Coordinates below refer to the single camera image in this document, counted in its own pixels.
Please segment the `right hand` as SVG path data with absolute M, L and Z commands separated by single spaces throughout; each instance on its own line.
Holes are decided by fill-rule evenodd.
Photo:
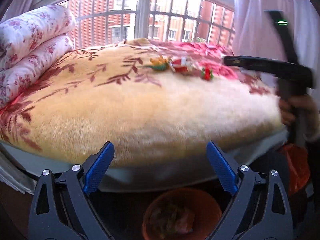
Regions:
M 309 95 L 293 96 L 288 100 L 280 98 L 279 109 L 284 125 L 290 126 L 296 120 L 293 114 L 294 108 L 305 114 L 306 134 L 308 136 L 316 134 L 319 127 L 319 110 L 313 98 Z

